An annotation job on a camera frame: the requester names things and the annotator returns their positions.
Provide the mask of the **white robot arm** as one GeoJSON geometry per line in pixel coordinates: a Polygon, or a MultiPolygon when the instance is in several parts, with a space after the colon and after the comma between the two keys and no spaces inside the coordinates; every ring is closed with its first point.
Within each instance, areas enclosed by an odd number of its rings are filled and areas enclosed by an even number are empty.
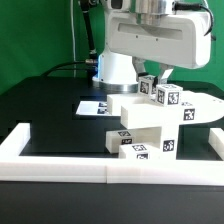
{"type": "Polygon", "coordinates": [[[198,69],[210,60],[214,16],[202,2],[182,0],[79,0],[86,22],[89,10],[102,5],[105,45],[93,81],[98,86],[135,86],[146,60],[160,64],[159,83],[175,67],[198,69]]]}

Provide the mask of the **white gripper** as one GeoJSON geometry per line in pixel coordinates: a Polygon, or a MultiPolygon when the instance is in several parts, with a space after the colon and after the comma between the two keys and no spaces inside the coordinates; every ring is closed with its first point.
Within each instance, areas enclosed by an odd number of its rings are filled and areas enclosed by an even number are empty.
{"type": "Polygon", "coordinates": [[[178,11],[163,16],[158,26],[140,25],[131,13],[111,13],[107,44],[112,52],[133,56],[136,79],[147,75],[145,60],[163,63],[158,83],[166,84],[173,66],[197,69],[209,62],[211,35],[205,35],[208,26],[206,12],[178,11]]]}

